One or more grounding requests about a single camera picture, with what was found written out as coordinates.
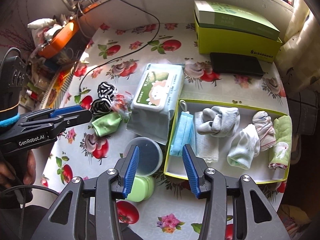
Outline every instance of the metal screw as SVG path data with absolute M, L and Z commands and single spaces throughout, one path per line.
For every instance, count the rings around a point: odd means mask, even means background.
M 72 183 L 78 183 L 81 181 L 81 178 L 80 177 L 73 177 L 71 181 L 72 181 Z
M 208 174 L 215 174 L 216 173 L 216 170 L 214 168 L 207 168 L 205 170 Z
M 242 175 L 242 180 L 245 182 L 249 182 L 251 180 L 251 177 L 249 175 Z
M 107 173 L 109 174 L 109 175 L 113 175 L 113 174 L 116 174 L 116 169 L 108 169 L 107 170 Z

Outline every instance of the black wallet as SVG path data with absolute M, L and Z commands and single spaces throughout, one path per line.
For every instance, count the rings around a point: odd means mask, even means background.
M 262 77 L 264 72 L 257 58 L 252 56 L 210 53 L 212 69 L 216 73 Z

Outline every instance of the white sock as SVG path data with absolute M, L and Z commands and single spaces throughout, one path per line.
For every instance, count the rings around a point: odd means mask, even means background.
M 258 156 L 259 152 L 259 136 L 255 126 L 249 124 L 233 139 L 227 161 L 231 166 L 248 170 L 250 169 L 252 159 Z

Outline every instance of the clear plastic container lid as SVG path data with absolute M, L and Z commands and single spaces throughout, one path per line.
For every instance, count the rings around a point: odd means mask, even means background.
M 132 145 L 137 145 L 140 152 L 136 175 L 150 176 L 154 174 L 160 168 L 163 159 L 159 145 L 147 137 L 137 137 L 128 143 L 125 154 Z

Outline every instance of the wet wipes package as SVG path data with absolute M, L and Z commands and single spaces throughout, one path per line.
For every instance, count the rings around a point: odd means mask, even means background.
M 165 145 L 183 82 L 182 66 L 147 64 L 131 104 L 127 129 Z

